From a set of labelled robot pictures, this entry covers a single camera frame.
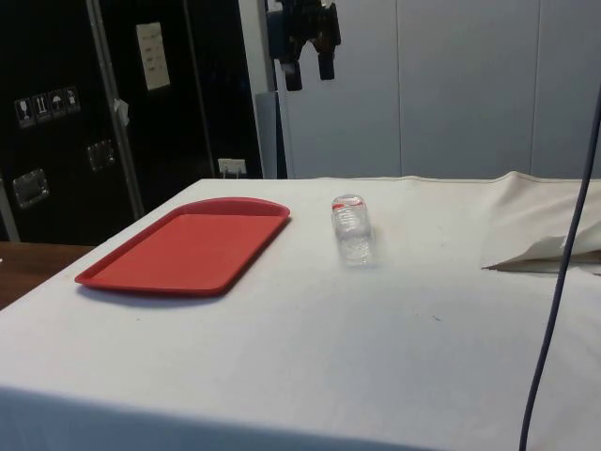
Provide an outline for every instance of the white sign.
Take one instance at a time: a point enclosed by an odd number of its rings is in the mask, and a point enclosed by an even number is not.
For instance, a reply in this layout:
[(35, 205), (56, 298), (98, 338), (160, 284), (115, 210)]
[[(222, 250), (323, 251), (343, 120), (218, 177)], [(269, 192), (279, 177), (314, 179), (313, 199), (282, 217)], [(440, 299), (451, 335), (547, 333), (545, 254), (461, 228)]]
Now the white sign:
[(135, 26), (140, 45), (140, 55), (146, 77), (146, 88), (151, 91), (169, 86), (169, 71), (162, 46), (161, 23), (143, 23)]

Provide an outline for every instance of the cloth fold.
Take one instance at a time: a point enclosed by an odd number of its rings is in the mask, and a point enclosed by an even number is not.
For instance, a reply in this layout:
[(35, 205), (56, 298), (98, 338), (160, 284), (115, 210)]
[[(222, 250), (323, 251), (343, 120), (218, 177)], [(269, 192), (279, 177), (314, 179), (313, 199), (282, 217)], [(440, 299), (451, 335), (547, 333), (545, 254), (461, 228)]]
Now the cloth fold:
[[(589, 187), (572, 263), (601, 273), (601, 180)], [(553, 196), (549, 195), (553, 184)], [(493, 194), (481, 266), (512, 272), (557, 272), (578, 196), (579, 180), (510, 173)]]

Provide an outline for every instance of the wall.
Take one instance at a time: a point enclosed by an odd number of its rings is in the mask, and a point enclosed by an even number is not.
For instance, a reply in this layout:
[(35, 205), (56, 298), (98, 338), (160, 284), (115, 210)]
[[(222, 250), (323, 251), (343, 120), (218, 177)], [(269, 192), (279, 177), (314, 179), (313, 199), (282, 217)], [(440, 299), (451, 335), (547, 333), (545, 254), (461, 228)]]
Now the wall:
[[(336, 80), (314, 80), (307, 46), (305, 88), (280, 91), (291, 177), (579, 177), (601, 82), (601, 2), (335, 3)], [(247, 46), (264, 57), (258, 18), (246, 15)], [(253, 64), (261, 92), (269, 77)]]

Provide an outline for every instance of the white cloth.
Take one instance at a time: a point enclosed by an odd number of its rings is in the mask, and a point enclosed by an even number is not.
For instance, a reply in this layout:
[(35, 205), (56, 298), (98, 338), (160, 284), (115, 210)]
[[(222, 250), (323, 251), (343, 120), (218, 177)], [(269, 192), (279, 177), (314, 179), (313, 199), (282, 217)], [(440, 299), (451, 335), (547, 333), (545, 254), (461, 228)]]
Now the white cloth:
[[(579, 182), (513, 173), (496, 183), (482, 266), (511, 271), (556, 272), (563, 254)], [(598, 272), (601, 262), (601, 184), (590, 185), (572, 262)]]
[[(0, 312), (0, 449), (516, 449), (555, 280), (480, 269), (504, 180), (194, 184)], [(376, 268), (339, 261), (344, 193), (367, 203)], [(222, 298), (73, 282), (175, 206), (230, 195), (292, 221)], [(532, 449), (601, 443), (600, 290), (568, 274)]]

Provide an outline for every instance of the robotic arm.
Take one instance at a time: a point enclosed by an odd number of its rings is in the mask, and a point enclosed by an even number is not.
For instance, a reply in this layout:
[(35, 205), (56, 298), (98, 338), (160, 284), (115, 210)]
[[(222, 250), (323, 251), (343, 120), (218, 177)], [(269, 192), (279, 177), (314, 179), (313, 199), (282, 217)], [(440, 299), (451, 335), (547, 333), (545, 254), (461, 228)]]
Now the robotic arm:
[(289, 91), (302, 89), (299, 58), (310, 41), (317, 50), (321, 80), (334, 78), (334, 49), (340, 45), (336, 5), (325, 7), (321, 0), (278, 0), (281, 11), (268, 13), (267, 27), (271, 59), (279, 59)]

